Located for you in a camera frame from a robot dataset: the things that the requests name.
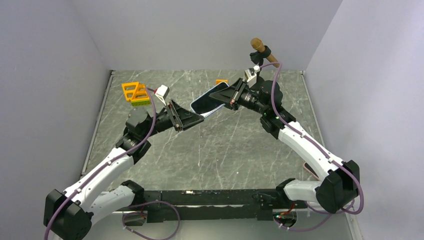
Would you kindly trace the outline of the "pink cased phone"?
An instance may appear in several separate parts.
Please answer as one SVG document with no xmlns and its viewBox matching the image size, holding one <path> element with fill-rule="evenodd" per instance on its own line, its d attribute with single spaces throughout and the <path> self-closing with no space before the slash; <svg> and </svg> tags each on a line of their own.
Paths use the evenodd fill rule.
<svg viewBox="0 0 424 240">
<path fill-rule="evenodd" d="M 305 162 L 303 164 L 303 168 L 309 173 L 311 174 L 316 180 L 320 180 L 319 176 L 316 174 L 316 172 L 313 170 L 313 168 L 307 163 Z"/>
</svg>

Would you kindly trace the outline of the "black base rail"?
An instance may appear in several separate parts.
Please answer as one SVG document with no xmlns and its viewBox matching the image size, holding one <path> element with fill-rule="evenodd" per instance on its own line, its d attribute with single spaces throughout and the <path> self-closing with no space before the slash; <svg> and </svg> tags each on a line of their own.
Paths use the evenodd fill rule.
<svg viewBox="0 0 424 240">
<path fill-rule="evenodd" d="M 291 201 L 272 188 L 225 190 L 146 190 L 144 197 L 119 208 L 139 211 L 144 207 L 148 223 L 190 220 L 256 219 L 271 221 L 282 212 L 306 209 L 303 201 Z"/>
</svg>

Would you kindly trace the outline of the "orange toy window block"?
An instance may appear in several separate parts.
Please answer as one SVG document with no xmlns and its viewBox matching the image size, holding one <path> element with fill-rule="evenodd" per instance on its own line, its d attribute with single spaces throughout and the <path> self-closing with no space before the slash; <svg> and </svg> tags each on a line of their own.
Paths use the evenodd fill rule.
<svg viewBox="0 0 424 240">
<path fill-rule="evenodd" d="M 216 85 L 219 85 L 221 83 L 224 83 L 224 84 L 227 84 L 228 85 L 228 80 L 226 80 L 226 79 L 216 79 L 215 80 L 215 84 Z"/>
</svg>

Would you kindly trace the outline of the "black microphone stand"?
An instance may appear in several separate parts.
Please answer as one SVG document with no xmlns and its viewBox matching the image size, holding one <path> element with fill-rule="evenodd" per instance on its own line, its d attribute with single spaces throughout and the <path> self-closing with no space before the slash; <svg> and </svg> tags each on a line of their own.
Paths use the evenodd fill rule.
<svg viewBox="0 0 424 240">
<path fill-rule="evenodd" d="M 264 64 L 264 59 L 271 55 L 272 51 L 266 46 L 263 52 L 257 50 L 256 52 L 250 53 L 250 59 L 254 65 L 262 66 Z M 261 85 L 264 82 L 264 79 L 257 74 L 257 83 L 255 85 Z"/>
</svg>

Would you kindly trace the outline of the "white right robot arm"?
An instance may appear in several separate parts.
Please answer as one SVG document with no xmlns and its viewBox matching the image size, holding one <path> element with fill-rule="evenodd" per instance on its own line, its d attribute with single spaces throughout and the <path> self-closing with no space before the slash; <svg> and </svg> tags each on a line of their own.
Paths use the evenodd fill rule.
<svg viewBox="0 0 424 240">
<path fill-rule="evenodd" d="M 254 91 L 238 79 L 209 97 L 234 111 L 242 106 L 259 113 L 263 129 L 294 150 L 318 176 L 317 181 L 290 178 L 278 185 L 275 199 L 280 207 L 288 208 L 295 201 L 314 202 L 335 214 L 339 210 L 347 212 L 345 205 L 359 197 L 359 208 L 354 213 L 362 211 L 364 193 L 358 164 L 332 154 L 304 130 L 282 106 L 283 93 L 276 81 L 266 80 Z"/>
</svg>

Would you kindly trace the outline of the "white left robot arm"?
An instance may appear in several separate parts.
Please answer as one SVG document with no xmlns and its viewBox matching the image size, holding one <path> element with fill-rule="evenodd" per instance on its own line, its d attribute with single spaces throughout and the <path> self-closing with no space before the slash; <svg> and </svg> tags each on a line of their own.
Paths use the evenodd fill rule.
<svg viewBox="0 0 424 240">
<path fill-rule="evenodd" d="M 139 209 L 144 203 L 144 189 L 132 181 L 108 194 L 101 193 L 147 153 L 150 136 L 168 129 L 183 132 L 204 119 L 174 100 L 152 115 L 144 107 L 133 108 L 122 137 L 110 153 L 76 183 L 62 191 L 54 189 L 46 196 L 43 238 L 47 240 L 54 233 L 62 240 L 82 240 L 95 223 L 112 212 L 124 207 Z"/>
</svg>

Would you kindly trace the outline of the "brown wooden microphone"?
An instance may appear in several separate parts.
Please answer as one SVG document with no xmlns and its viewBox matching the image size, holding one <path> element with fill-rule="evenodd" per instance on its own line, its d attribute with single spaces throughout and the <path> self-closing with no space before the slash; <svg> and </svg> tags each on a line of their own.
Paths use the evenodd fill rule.
<svg viewBox="0 0 424 240">
<path fill-rule="evenodd" d="M 259 39 L 257 37 L 251 39 L 250 45 L 254 49 L 254 52 L 256 52 L 256 51 L 263 52 L 266 49 L 266 46 L 267 46 L 267 45 L 265 45 L 263 43 L 263 41 L 261 39 Z M 269 62 L 269 65 L 272 65 L 275 68 L 278 68 L 278 67 L 281 66 L 281 64 L 279 63 L 279 61 L 276 59 L 276 57 L 272 53 L 271 53 L 271 55 L 269 57 L 265 58 L 264 60 L 267 60 Z M 264 63 L 264 60 L 263 60 L 263 65 L 260 65 L 260 67 L 265 67 L 266 66 L 266 64 Z"/>
</svg>

